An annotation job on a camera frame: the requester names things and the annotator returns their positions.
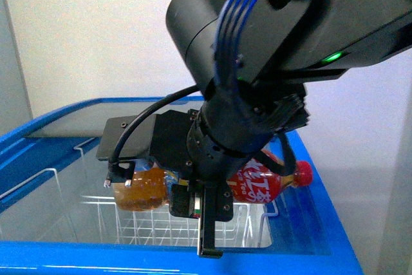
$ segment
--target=green led light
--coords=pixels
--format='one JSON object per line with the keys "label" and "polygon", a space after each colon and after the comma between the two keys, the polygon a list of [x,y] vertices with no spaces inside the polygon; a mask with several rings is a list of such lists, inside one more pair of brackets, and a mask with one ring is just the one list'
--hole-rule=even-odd
{"label": "green led light", "polygon": [[343,56],[343,52],[336,52],[330,56],[327,56],[327,58],[323,59],[323,63],[329,63],[332,61],[336,61],[337,59],[341,58]]}

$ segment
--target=white wire rack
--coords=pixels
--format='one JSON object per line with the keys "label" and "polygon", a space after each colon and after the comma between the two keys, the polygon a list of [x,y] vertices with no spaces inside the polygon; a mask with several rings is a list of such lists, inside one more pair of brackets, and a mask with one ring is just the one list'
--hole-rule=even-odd
{"label": "white wire rack", "polygon": [[[171,216],[168,205],[151,211],[124,212],[116,206],[112,197],[83,196],[83,198],[85,199],[83,204],[96,207],[102,242],[107,235],[103,212],[108,211],[107,205],[111,205],[116,221],[116,243],[196,246],[198,221]],[[254,243],[258,242],[253,242],[252,213],[257,208],[257,205],[235,203],[233,219],[229,222],[216,222],[216,246],[255,247]]]}
{"label": "white wire rack", "polygon": [[[177,218],[168,205],[144,212],[119,209],[113,192],[102,187],[96,149],[85,153],[87,140],[74,147],[81,158],[63,171],[45,169],[2,194],[6,197],[47,171],[54,177],[0,214],[4,240],[196,246],[198,220]],[[272,243],[268,217],[260,204],[234,204],[231,221],[216,222],[217,247],[266,247]],[[17,226],[16,222],[25,223]]]}

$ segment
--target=chest freezer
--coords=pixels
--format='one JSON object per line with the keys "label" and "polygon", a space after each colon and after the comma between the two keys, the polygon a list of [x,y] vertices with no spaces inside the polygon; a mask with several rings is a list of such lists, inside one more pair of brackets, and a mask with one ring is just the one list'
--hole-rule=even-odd
{"label": "chest freezer", "polygon": [[[269,204],[234,206],[216,222],[219,260],[196,255],[197,220],[119,209],[95,158],[107,119],[136,115],[158,98],[72,104],[0,137],[0,273],[5,274],[362,274],[297,132],[288,139],[314,181]],[[199,109],[188,97],[169,109]],[[267,146],[281,156],[279,142]]]}

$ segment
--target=black cable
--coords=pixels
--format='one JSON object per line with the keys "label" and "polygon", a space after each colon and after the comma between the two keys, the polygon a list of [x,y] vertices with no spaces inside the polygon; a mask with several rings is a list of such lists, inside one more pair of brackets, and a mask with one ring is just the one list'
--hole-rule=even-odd
{"label": "black cable", "polygon": [[147,109],[145,109],[143,112],[141,112],[139,115],[136,116],[135,119],[127,126],[127,128],[123,131],[122,135],[118,138],[117,144],[115,147],[115,150],[109,157],[109,168],[113,164],[118,163],[118,158],[120,156],[120,152],[122,151],[124,144],[130,137],[130,135],[134,132],[134,130],[150,115],[152,115],[154,112],[156,112],[158,109],[176,101],[181,98],[184,98],[192,93],[195,93],[198,91],[199,88],[194,85],[188,88],[185,88],[184,90],[177,91],[176,93],[172,93],[171,95],[168,95],[164,97],[163,99],[160,99],[159,101],[155,102],[151,106],[149,106]]}

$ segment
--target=red bottle label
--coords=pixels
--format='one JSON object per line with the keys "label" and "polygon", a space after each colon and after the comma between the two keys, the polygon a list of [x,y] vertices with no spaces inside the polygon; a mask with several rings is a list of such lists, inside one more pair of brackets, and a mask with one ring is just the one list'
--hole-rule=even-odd
{"label": "red bottle label", "polygon": [[269,203],[281,192],[281,177],[254,158],[228,184],[238,202]]}

